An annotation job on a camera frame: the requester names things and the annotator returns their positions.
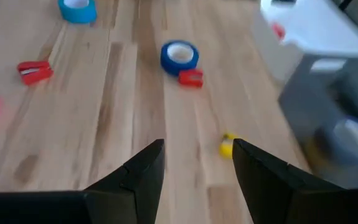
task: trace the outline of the white tape core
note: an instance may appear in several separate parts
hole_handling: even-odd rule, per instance
[[[167,56],[176,63],[190,62],[194,56],[194,51],[187,44],[171,44],[167,48]]]
[[[341,121],[334,128],[335,134],[342,141],[348,143],[350,146],[355,146],[354,148],[358,148],[358,123],[347,119],[345,121]]]
[[[80,9],[89,5],[89,0],[64,0],[64,4],[72,9]]]

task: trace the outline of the red object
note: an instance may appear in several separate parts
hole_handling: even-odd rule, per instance
[[[273,23],[271,27],[274,31],[274,33],[278,36],[280,40],[284,39],[285,37],[285,29],[283,26],[279,25],[278,23]]]
[[[22,62],[17,66],[17,69],[25,85],[37,83],[53,75],[53,70],[48,61]]]
[[[185,86],[194,86],[201,88],[204,84],[204,81],[202,79],[203,76],[204,73],[196,69],[181,71],[179,73],[179,83]]]

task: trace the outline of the yellow toy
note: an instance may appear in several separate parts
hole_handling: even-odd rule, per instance
[[[238,136],[232,133],[225,133],[223,135],[223,140],[220,144],[220,155],[226,159],[233,158],[233,141],[236,138],[238,138]]]

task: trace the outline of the black plastic part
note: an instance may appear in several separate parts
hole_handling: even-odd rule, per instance
[[[155,223],[164,141],[83,191],[0,193],[0,223]]]
[[[237,179],[254,224],[358,223],[358,189],[345,190],[235,139]]]

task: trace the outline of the wooden tabletop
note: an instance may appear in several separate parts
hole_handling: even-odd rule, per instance
[[[97,0],[98,20],[62,20],[56,0],[0,0],[0,191],[83,189],[157,138],[166,175],[157,223],[250,223],[222,133],[306,168],[250,35],[254,1]],[[201,90],[159,65],[194,43]],[[32,87],[16,65],[49,60]]]

